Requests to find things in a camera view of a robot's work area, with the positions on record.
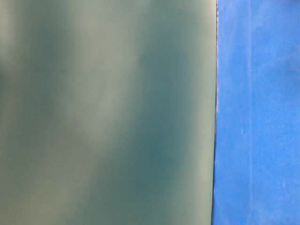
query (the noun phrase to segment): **blue surface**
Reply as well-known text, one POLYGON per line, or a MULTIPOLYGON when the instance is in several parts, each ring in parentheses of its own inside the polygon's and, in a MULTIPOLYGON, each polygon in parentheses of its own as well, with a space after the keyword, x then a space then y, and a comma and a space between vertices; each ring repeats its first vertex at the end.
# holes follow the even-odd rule
POLYGON ((214 225, 300 224, 300 1, 219 0, 214 225))

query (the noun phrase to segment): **green sheet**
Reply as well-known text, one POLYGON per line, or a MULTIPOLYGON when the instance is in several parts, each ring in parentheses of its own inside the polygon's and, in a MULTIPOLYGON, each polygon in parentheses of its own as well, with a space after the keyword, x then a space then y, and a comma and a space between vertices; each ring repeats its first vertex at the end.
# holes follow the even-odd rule
POLYGON ((216 3, 0 0, 0 224, 210 224, 216 3))

